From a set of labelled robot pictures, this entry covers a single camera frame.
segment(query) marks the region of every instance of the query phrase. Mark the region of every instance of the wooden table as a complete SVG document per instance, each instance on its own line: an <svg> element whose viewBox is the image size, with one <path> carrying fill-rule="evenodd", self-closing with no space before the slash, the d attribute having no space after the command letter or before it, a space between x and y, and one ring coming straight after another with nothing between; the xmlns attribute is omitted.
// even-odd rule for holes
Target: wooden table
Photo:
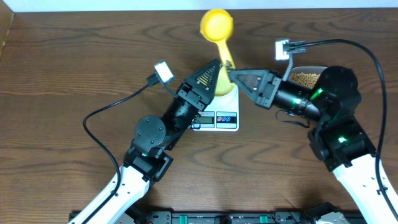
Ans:
<svg viewBox="0 0 398 224"><path fill-rule="evenodd" d="M177 89L218 56L199 33L203 11L17 14L0 61L0 222L66 223L114 175L107 155L84 132L88 113L138 90L165 59ZM238 68L271 68L274 41L349 39L382 63L389 93L383 164L398 187L398 9L231 11L228 42ZM356 117L377 143L381 88L372 61L347 45L314 47L295 65L353 68L363 102ZM329 201L357 207L308 146L307 130L275 120L241 93L237 133L187 131L174 162L139 202L174 210L264 211ZM92 132L122 163L137 121L161 116L172 96L161 86L96 115Z"/></svg>

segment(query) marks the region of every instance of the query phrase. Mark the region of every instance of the digital scale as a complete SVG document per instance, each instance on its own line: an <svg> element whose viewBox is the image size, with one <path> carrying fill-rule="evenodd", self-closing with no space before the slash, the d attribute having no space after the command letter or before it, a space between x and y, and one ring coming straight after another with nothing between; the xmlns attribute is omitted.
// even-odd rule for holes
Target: digital scale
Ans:
<svg viewBox="0 0 398 224"><path fill-rule="evenodd" d="M215 96L193 124L196 131L237 131L239 129L239 88L225 96Z"/></svg>

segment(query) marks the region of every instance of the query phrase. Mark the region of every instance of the black cable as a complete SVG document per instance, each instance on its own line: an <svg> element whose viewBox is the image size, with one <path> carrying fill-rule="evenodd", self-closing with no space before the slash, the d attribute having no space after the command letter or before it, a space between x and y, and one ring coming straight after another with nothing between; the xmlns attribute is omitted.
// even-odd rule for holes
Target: black cable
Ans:
<svg viewBox="0 0 398 224"><path fill-rule="evenodd" d="M382 193L384 199L386 200L386 203L387 203L388 207L390 208L392 214L398 221L397 211L395 210L394 206L391 204L391 201L387 196L386 190L383 186L383 183L381 182L381 177L380 177L380 158L381 158L381 150L382 150L382 145L383 145L383 140L384 140L384 133L386 131L386 120L387 120L387 88L386 88L386 81L384 80L384 75L383 75L383 71L381 70L379 60L365 46L363 46L359 43L350 41L350 40L343 40L343 39L322 40L322 41L318 41L318 42L300 44L300 45L291 47L290 50L294 50L294 49L302 48L302 47L312 47L312 46L317 46L317 45L321 45L321 44L334 44L334 43L350 44L350 45L353 45L353 46L358 47L358 48L362 49L363 51L365 51L372 58L374 65L376 66L376 70L379 74L379 78L380 78L380 82L381 82L383 103L382 103L381 130L380 130L380 136L379 136L379 144L377 145L376 163L375 163L376 179L377 179L377 184L379 185L379 188L380 188L379 189L380 192Z"/></svg>
<svg viewBox="0 0 398 224"><path fill-rule="evenodd" d="M198 121L198 120L195 118L195 119L193 119L193 121L192 121L190 127L188 127L188 129L196 129L196 130L199 130L199 129L200 129L200 126L201 126L201 122Z"/></svg>
<svg viewBox="0 0 398 224"><path fill-rule="evenodd" d="M117 102L115 102L115 103L112 103L112 104L110 104L110 105L108 105L108 106L105 106L105 107L103 107L103 108L101 108L101 109L98 109L98 110L96 110L96 111L90 113L89 115L87 115L87 116L83 119L83 127L84 127L85 131L87 132L87 134L88 134L99 146L101 146L101 148L104 150L104 152L107 153L107 155L111 158L111 160L112 160L112 162L113 162L113 164L114 164L114 167L115 167L115 169L116 169L116 175L117 175L118 181L117 181L117 183L116 183L116 186L115 186L114 190L111 191L111 194L101 203L101 205L99 205L99 206L94 210L94 212L92 212L92 213L85 219L85 221L84 221L82 224L88 223L88 221L89 221L91 218L93 218L93 216L94 216L99 210L101 210L101 208L102 208L109 200L111 200L111 198L112 198L114 195L116 195L116 192L118 191L118 189L119 189L119 187L120 187L120 183L121 183L121 174L120 174L118 162L116 161L116 159L114 158L114 156L112 155L112 153L109 151L109 149L107 149L107 148L104 146L104 144L102 144L102 142L101 142L100 140L98 140L98 139L91 133L91 131L87 128L87 125L86 125L87 119L88 119L89 117L93 116L94 114L97 114L97 113L99 113L99 112L101 112L101 111L104 111L104 110L109 109L109 108L111 108L111 107L113 107L113 106L116 106L116 105L118 105L118 104L120 104L120 103L123 103L123 102L125 102L125 101L127 101L127 100L130 100L131 98L135 97L135 96L138 95L140 92L142 92L142 91L144 91L146 88L148 88L148 86L149 86L149 84L146 84L144 87L142 87L140 90L136 91L135 93L131 94L130 96L128 96L128 97L126 97L126 98L124 98L124 99L122 99L122 100L119 100L119 101L117 101Z"/></svg>
<svg viewBox="0 0 398 224"><path fill-rule="evenodd" d="M281 111L282 111L282 112L285 112L285 111L283 111L283 110L276 111L276 113L275 113L275 119L276 119L276 120L278 120L278 121L280 121L280 122L289 123L289 124L296 124L296 125L299 125L299 126L301 126L301 127L303 127L303 128L309 128L309 127L310 127L310 120L309 120L309 119L307 119L307 125L301 123L300 121L282 121L282 120L279 119L279 117L278 117L278 113L281 112Z"/></svg>

